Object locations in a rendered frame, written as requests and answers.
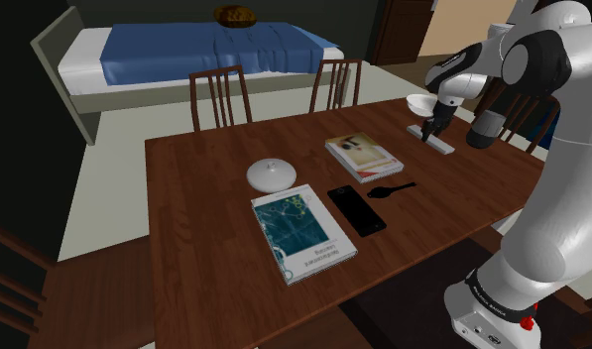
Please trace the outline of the white bowl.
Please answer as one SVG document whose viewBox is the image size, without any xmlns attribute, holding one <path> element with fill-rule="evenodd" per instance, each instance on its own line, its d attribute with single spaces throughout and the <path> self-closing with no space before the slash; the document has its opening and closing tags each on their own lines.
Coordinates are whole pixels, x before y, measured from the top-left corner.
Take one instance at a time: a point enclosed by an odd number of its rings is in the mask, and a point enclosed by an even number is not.
<svg viewBox="0 0 592 349">
<path fill-rule="evenodd" d="M 406 97 L 407 105 L 413 114 L 419 117 L 432 117 L 437 102 L 434 95 L 410 94 Z"/>
</svg>

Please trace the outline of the white flat remote control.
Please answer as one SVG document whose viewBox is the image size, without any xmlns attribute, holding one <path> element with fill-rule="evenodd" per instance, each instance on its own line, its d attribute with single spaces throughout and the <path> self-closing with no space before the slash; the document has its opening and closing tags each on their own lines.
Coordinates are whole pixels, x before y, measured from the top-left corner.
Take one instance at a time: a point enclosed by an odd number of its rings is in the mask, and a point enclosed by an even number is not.
<svg viewBox="0 0 592 349">
<path fill-rule="evenodd" d="M 416 136 L 420 141 L 422 141 L 423 133 L 419 125 L 410 125 L 407 127 L 407 131 Z M 442 153 L 443 155 L 449 155 L 455 151 L 455 149 L 452 146 L 448 145 L 447 143 L 433 135 L 429 135 L 424 142 L 432 148 L 434 148 L 435 150 Z"/>
</svg>

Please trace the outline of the cream and red book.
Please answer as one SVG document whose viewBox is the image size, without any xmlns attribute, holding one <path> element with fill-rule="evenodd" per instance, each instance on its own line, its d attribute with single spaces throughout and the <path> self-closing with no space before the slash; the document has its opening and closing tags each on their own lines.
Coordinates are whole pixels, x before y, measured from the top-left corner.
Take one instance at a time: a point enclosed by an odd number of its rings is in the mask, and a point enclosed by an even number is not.
<svg viewBox="0 0 592 349">
<path fill-rule="evenodd" d="M 359 183 L 400 173 L 405 167 L 363 132 L 327 139 L 325 148 Z"/>
</svg>

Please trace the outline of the brown wooden chair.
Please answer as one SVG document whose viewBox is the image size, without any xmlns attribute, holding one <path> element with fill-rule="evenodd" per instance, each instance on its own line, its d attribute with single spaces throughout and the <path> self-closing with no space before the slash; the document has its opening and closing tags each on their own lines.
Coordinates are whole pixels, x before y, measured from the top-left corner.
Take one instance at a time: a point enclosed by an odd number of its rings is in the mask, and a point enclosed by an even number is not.
<svg viewBox="0 0 592 349">
<path fill-rule="evenodd" d="M 46 271 L 42 291 L 0 272 L 0 323 L 29 337 L 28 349 L 148 349 L 155 341 L 147 236 L 56 262 L 0 228 L 0 244 Z"/>
<path fill-rule="evenodd" d="M 498 139 L 509 143 L 515 136 L 524 137 L 531 154 L 537 146 L 548 149 L 559 117 L 560 105 L 553 96 L 533 97 L 513 91 L 500 78 L 486 85 L 474 110 L 477 122 L 485 111 L 501 114 L 503 125 L 496 133 Z"/>
<path fill-rule="evenodd" d="M 330 73 L 329 90 L 326 102 L 326 109 L 339 109 L 343 107 L 345 94 L 348 88 L 348 73 L 350 71 L 349 66 L 353 64 L 356 67 L 355 83 L 353 90 L 353 101 L 352 105 L 358 104 L 361 72 L 362 72 L 362 60 L 361 59 L 322 59 L 319 63 L 315 81 L 312 87 L 311 99 L 309 104 L 309 113 L 312 113 L 315 109 L 316 97 L 318 87 L 320 85 L 323 68 L 326 65 L 331 65 L 332 70 Z"/>
<path fill-rule="evenodd" d="M 240 84 L 241 95 L 244 104 L 244 111 L 246 115 L 246 122 L 252 123 L 252 112 L 250 101 L 248 97 L 248 90 L 241 64 L 221 67 L 217 69 L 204 70 L 200 72 L 190 73 L 189 79 L 189 95 L 190 95 L 190 112 L 193 125 L 193 131 L 200 130 L 200 121 L 197 107 L 197 93 L 196 80 L 198 78 L 205 78 L 208 82 L 208 89 L 212 109 L 214 114 L 214 123 L 217 128 L 233 126 L 235 124 L 233 108 L 231 103 L 229 74 L 236 72 Z"/>
</svg>

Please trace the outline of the dark brown door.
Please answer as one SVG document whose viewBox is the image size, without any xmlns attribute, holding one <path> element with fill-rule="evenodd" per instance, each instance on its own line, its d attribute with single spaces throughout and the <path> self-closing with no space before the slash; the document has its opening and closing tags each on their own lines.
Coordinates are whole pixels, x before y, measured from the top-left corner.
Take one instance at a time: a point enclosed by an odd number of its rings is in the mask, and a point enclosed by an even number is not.
<svg viewBox="0 0 592 349">
<path fill-rule="evenodd" d="M 370 63 L 416 61 L 434 13 L 435 0 L 385 0 Z"/>
</svg>

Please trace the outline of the black spoon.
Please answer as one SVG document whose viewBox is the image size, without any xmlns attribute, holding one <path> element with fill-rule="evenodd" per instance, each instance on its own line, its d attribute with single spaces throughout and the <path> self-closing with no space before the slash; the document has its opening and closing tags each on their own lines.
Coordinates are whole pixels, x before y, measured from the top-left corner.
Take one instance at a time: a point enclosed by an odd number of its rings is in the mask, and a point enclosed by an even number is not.
<svg viewBox="0 0 592 349">
<path fill-rule="evenodd" d="M 414 187 L 416 186 L 415 182 L 409 182 L 406 184 L 402 184 L 402 185 L 398 185 L 398 186 L 393 186 L 393 187 L 386 187 L 386 186 L 376 186 L 374 188 L 372 188 L 368 193 L 367 196 L 369 198 L 386 198 L 388 196 L 390 196 L 392 193 L 405 189 L 405 188 L 410 188 L 410 187 Z"/>
</svg>

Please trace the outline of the black phone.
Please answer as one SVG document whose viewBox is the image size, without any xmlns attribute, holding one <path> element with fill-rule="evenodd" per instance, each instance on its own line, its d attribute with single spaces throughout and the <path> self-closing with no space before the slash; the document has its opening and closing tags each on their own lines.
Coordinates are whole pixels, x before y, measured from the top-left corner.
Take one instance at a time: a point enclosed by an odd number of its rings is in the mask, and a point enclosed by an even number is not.
<svg viewBox="0 0 592 349">
<path fill-rule="evenodd" d="M 387 228 L 383 219 L 351 185 L 331 189 L 327 195 L 360 237 Z"/>
</svg>

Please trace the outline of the white round lid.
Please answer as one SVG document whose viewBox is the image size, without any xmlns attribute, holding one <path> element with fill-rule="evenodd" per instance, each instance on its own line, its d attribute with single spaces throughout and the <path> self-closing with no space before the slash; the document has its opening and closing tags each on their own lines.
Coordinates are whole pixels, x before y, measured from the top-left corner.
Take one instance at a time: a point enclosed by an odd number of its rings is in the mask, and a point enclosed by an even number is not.
<svg viewBox="0 0 592 349">
<path fill-rule="evenodd" d="M 280 159 L 262 159 L 248 168 L 246 178 L 254 189 L 274 193 L 286 190 L 295 183 L 296 170 Z"/>
</svg>

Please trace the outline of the blue and white book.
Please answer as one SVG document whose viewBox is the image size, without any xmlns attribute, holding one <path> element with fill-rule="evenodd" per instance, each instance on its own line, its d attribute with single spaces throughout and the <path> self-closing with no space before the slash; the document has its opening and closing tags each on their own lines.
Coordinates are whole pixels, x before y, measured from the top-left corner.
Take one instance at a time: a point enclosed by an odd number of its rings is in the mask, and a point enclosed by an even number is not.
<svg viewBox="0 0 592 349">
<path fill-rule="evenodd" d="M 308 184 L 255 198 L 251 203 L 289 286 L 358 253 Z"/>
</svg>

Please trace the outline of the dark robot stand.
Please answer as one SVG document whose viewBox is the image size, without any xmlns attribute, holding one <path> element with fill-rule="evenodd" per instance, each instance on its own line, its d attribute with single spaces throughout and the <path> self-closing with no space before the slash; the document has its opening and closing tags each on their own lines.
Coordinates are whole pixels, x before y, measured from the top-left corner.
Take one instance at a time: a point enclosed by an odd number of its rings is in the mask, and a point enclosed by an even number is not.
<svg viewBox="0 0 592 349">
<path fill-rule="evenodd" d="M 476 349 L 460 338 L 443 301 L 491 253 L 465 239 L 340 304 L 374 349 Z"/>
</svg>

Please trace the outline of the brown wooden table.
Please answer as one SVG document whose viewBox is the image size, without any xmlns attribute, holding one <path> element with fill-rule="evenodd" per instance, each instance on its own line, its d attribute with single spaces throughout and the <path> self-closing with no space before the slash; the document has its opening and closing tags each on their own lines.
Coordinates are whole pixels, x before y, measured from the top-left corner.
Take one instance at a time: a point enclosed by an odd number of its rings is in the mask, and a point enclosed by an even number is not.
<svg viewBox="0 0 592 349">
<path fill-rule="evenodd" d="M 152 139 L 146 142 L 156 349 L 254 349 L 522 208 L 543 163 L 502 141 L 465 142 L 455 120 L 443 155 L 409 132 L 394 99 Z M 278 158 L 320 197 L 353 184 L 325 149 L 363 132 L 404 164 L 381 179 L 395 193 L 371 201 L 386 228 L 361 237 L 336 216 L 354 258 L 287 285 L 252 209 L 247 169 Z"/>
</svg>

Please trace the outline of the bed with blue blanket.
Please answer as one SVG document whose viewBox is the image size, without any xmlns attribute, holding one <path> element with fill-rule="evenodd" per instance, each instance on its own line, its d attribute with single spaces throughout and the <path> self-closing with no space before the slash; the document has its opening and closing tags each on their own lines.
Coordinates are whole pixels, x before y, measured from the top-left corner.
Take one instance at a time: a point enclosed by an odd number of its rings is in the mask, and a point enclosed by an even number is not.
<svg viewBox="0 0 592 349">
<path fill-rule="evenodd" d="M 324 59 L 342 59 L 337 45 L 300 27 L 261 22 L 228 29 L 215 22 L 84 26 L 69 7 L 31 41 L 87 145 L 96 142 L 104 111 L 189 100 L 189 76 L 235 66 L 234 94 L 310 87 Z"/>
</svg>

